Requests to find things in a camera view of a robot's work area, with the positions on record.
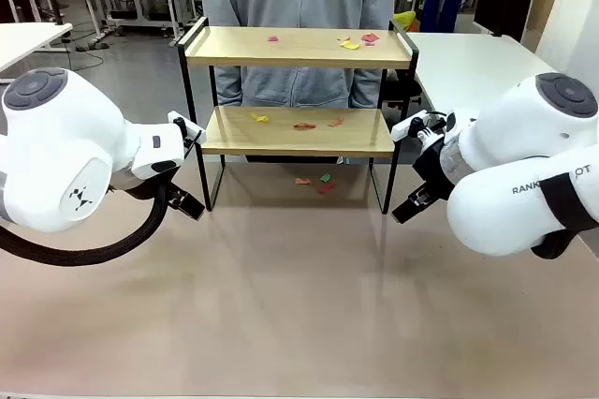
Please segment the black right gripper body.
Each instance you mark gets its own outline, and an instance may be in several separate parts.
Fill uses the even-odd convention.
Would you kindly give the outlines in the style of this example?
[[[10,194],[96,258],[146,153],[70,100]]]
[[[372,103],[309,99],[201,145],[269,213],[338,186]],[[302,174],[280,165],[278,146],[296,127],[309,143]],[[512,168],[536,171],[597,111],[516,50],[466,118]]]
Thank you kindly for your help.
[[[424,181],[410,197],[419,201],[448,200],[454,184],[447,178],[441,165],[441,151],[444,138],[439,136],[435,142],[424,146],[413,169]]]

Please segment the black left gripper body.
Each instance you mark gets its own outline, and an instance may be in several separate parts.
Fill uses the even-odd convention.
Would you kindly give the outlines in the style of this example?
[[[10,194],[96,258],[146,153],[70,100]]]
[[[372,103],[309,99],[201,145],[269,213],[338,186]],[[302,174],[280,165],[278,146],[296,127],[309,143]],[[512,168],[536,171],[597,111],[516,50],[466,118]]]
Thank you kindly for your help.
[[[161,187],[166,192],[166,200],[170,208],[182,208],[188,193],[172,182],[163,182]]]

